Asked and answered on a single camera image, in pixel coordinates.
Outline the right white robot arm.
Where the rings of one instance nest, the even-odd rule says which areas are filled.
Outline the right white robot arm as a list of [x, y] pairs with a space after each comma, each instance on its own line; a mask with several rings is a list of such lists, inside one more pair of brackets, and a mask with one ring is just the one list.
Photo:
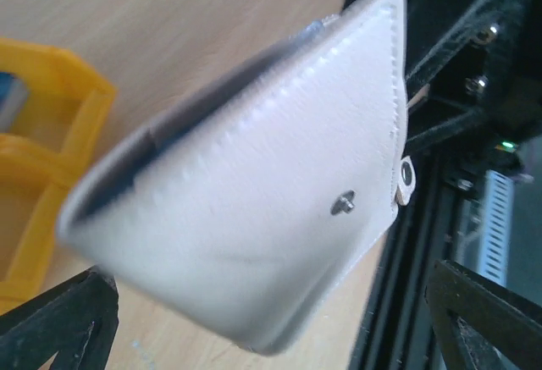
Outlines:
[[407, 0], [406, 11], [406, 153], [521, 174], [519, 147], [541, 131], [541, 0]]

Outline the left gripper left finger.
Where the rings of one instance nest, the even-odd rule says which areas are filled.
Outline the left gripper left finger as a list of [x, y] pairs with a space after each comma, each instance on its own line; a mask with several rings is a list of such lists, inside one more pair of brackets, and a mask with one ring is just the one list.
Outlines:
[[1, 368], [104, 369], [119, 325], [112, 276], [89, 268], [1, 316]]

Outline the beige leather card holder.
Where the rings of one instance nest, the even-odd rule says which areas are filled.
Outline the beige leather card holder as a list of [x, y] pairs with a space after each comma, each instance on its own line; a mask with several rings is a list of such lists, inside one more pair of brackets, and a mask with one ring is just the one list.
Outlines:
[[395, 221], [406, 0], [357, 0], [159, 114], [67, 197], [66, 245], [263, 356]]

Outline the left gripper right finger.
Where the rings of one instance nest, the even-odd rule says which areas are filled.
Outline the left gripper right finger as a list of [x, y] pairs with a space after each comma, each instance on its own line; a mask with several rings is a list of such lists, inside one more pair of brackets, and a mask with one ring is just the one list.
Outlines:
[[541, 368], [541, 307], [453, 261], [437, 261], [426, 286], [448, 369]]

